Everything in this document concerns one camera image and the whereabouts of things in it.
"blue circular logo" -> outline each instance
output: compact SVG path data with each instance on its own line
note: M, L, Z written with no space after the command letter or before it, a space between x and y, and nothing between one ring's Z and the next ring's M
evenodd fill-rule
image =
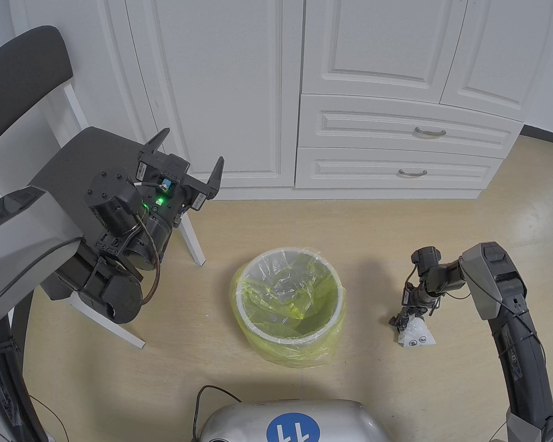
M266 429L268 442L318 442L319 439L319 425L301 413L281 414Z

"chair seat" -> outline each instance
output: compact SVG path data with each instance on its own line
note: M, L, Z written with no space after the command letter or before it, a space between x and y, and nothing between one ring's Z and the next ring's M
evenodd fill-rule
M134 178L142 148L142 144L91 126L63 146L29 185L50 192L93 246L103 227L84 203L84 194L92 178L110 167L122 167Z

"yellow plastic bag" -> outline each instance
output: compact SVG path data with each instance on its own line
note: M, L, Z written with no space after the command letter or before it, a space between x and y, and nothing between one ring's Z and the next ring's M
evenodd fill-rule
M274 249L233 276L230 302L251 346L294 368L329 363L346 317L346 290L334 268L307 249Z

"brown cable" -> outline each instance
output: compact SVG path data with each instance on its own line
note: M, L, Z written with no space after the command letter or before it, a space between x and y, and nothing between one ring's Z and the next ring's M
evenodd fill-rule
M143 229L143 231L146 233L147 238L150 240L151 247L154 251L154 257L155 257L155 278L154 278L154 284L151 286L150 292L146 295L146 297L141 300L141 305L147 305L154 296L155 290L158 288L158 283L160 282L160 256L158 255L158 251L155 249L155 242L154 239L151 237L150 232L147 230L146 225L143 223L141 218L138 215L135 215L135 219Z

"chair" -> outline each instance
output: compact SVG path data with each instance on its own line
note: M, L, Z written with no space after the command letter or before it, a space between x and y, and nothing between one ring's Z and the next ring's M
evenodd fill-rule
M0 136L32 106L52 90L63 90L80 132L58 137L60 151L30 181L51 193L93 244L102 226L84 203L92 177L103 166L120 165L132 172L137 167L141 144L89 126L71 85L74 73L65 42L53 26L40 26L22 33L0 48ZM179 225L198 265L205 256L186 213ZM51 299L64 299L105 328L142 348L144 341L86 306L77 295L53 281L41 284Z

